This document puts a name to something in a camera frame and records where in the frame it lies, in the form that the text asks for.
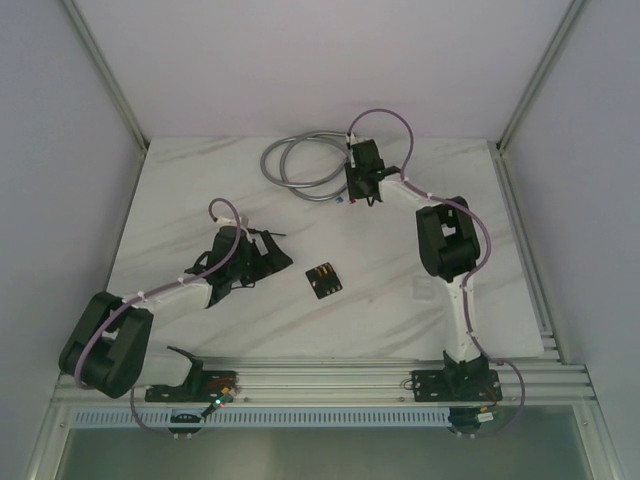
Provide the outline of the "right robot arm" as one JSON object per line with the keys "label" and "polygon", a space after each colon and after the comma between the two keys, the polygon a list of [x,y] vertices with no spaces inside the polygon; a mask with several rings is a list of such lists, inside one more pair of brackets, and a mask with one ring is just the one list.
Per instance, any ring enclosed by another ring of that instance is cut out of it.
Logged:
{"label": "right robot arm", "polygon": [[473,217],[462,197],[441,198],[410,184],[404,170],[387,167],[373,140],[346,137],[347,191],[352,202],[364,199],[415,210],[419,258],[445,294],[449,319],[444,367],[438,372],[444,390],[464,399],[489,379],[486,354],[474,335],[473,281],[480,244]]}

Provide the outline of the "black fuse box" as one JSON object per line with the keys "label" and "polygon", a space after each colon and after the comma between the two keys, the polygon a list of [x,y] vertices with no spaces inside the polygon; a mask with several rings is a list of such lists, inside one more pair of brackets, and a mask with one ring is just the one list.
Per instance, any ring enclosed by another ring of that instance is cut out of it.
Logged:
{"label": "black fuse box", "polygon": [[333,273],[329,273],[327,275],[321,275],[319,278],[316,277],[315,269],[318,268],[321,271],[321,267],[324,265],[327,268],[327,264],[331,264],[329,262],[323,263],[317,267],[314,267],[305,272],[305,276],[316,295],[318,300],[324,299],[330,295],[333,295],[342,290],[342,283],[334,269]]}

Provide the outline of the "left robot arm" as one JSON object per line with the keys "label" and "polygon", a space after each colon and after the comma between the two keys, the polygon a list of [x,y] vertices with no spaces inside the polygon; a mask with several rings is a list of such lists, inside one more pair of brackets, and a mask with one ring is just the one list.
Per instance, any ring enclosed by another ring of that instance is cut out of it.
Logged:
{"label": "left robot arm", "polygon": [[59,369],[78,387],[113,399],[137,387],[148,389],[150,401],[207,399],[202,360],[174,344],[155,346],[153,332],[216,305],[234,287],[252,287],[292,263],[271,232],[223,226],[211,249],[174,282],[129,298],[96,293],[59,355]]}

